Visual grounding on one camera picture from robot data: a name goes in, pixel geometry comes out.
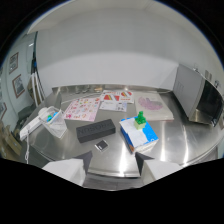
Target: paper sheet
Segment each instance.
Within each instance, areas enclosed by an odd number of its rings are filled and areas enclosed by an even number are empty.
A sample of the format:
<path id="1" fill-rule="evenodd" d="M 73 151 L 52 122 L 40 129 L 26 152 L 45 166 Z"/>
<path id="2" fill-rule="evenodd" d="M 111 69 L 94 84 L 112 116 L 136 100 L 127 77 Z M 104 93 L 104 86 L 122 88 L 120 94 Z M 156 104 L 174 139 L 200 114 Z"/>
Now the paper sheet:
<path id="1" fill-rule="evenodd" d="M 142 130 L 135 130 L 128 133 L 128 136 L 134 146 L 134 148 L 144 145 L 148 141 Z"/>
<path id="2" fill-rule="evenodd" d="M 130 118 L 124 121 L 120 121 L 119 123 L 121 124 L 122 128 L 124 129 L 124 131 L 128 134 L 131 131 L 136 131 L 136 127 L 134 125 L 135 119 L 134 118 Z"/>
<path id="3" fill-rule="evenodd" d="M 157 92 L 136 92 L 134 98 L 137 113 L 139 113 L 139 111 L 143 111 L 143 116 L 146 120 L 153 121 L 174 119 L 173 113 Z"/>
<path id="4" fill-rule="evenodd" d="M 100 105 L 100 109 L 126 112 L 127 103 L 102 102 Z"/>
<path id="5" fill-rule="evenodd" d="M 100 101 L 111 101 L 119 103 L 134 103 L 133 93 L 130 91 L 110 91 L 104 90 L 100 96 Z"/>
<path id="6" fill-rule="evenodd" d="M 100 98 L 83 98 L 73 101 L 64 113 L 64 119 L 94 121 Z"/>

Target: picture frame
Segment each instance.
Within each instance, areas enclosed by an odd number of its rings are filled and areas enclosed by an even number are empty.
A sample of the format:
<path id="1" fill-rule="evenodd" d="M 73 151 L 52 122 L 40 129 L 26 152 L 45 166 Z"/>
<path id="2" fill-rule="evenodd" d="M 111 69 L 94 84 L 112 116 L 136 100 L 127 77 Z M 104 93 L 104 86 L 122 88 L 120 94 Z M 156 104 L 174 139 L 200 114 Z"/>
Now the picture frame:
<path id="1" fill-rule="evenodd" d="M 18 68 L 18 56 L 19 56 L 19 52 L 14 54 L 9 59 L 9 74 L 11 74 L 13 71 L 15 71 Z"/>
<path id="2" fill-rule="evenodd" d="M 2 120 L 2 118 L 4 117 L 6 111 L 7 111 L 6 104 L 3 103 L 2 101 L 0 101 L 0 120 Z"/>
<path id="3" fill-rule="evenodd" d="M 12 85 L 16 98 L 18 98 L 25 92 L 25 88 L 21 79 L 21 74 L 12 80 Z"/>

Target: metal table surface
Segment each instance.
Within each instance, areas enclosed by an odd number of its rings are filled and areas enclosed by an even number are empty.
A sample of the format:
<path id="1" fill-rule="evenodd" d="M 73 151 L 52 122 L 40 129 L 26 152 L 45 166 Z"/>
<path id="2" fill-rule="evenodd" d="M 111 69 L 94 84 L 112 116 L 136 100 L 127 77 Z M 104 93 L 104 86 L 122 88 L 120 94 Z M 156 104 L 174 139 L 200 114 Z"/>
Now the metal table surface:
<path id="1" fill-rule="evenodd" d="M 133 92 L 153 90 L 151 88 L 134 88 L 132 86 L 128 86 L 128 89 Z M 75 94 L 73 88 L 58 88 L 36 108 L 26 123 L 36 117 L 41 108 L 58 103 L 60 105 L 60 102 L 57 102 L 60 101 L 60 97 L 62 102 L 64 102 L 89 95 L 90 93 L 91 91 Z M 172 92 L 160 95 L 172 111 L 174 120 L 149 121 L 159 141 L 151 150 L 143 154 L 161 161 L 187 166 L 214 150 L 224 135 L 219 124 L 216 127 L 212 127 L 211 125 L 190 122 Z M 61 109 L 65 111 L 70 103 L 61 104 Z M 121 119 L 136 115 L 135 104 L 128 104 L 126 113 L 98 110 L 94 122 L 112 119 L 116 126 L 115 134 L 103 138 L 109 144 L 108 149 L 103 153 L 99 152 L 94 146 L 100 139 L 79 143 L 76 136 L 76 128 L 92 123 L 87 121 L 65 120 L 68 130 L 62 139 L 54 137 L 41 125 L 30 134 L 30 145 L 51 160 L 70 159 L 91 150 L 93 157 L 89 166 L 89 173 L 111 177 L 139 177 L 135 156 L 130 153 L 119 124 Z"/>

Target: white ceiling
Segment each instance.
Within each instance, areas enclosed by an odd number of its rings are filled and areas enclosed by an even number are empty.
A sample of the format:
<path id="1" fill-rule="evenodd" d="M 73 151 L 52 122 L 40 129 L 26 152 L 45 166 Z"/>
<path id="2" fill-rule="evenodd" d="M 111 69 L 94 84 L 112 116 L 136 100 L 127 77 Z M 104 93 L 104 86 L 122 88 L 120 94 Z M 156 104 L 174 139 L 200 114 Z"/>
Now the white ceiling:
<path id="1" fill-rule="evenodd" d="M 214 54 L 214 51 L 206 38 L 188 19 L 172 8 L 154 0 L 71 0 L 42 15 L 31 25 L 27 34 L 39 30 L 50 29 L 60 22 L 80 13 L 106 8 L 138 9 L 162 16 L 186 29 L 195 36 L 204 47 Z"/>

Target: small black device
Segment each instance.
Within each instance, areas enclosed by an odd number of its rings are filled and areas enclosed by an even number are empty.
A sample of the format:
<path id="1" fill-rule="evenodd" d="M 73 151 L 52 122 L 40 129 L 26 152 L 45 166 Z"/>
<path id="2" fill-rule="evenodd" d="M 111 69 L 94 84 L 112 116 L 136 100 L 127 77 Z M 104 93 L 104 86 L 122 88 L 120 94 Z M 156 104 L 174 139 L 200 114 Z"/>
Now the small black device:
<path id="1" fill-rule="evenodd" d="M 94 124 L 78 127 L 76 128 L 76 132 L 79 142 L 83 143 L 114 134 L 116 132 L 116 127 L 114 126 L 112 120 L 108 119 Z"/>
<path id="2" fill-rule="evenodd" d="M 96 147 L 99 151 L 103 152 L 103 151 L 108 147 L 108 144 L 107 144 L 107 142 L 106 142 L 105 140 L 102 140 L 102 141 L 100 141 L 99 143 L 97 143 L 97 144 L 95 145 L 95 147 Z"/>

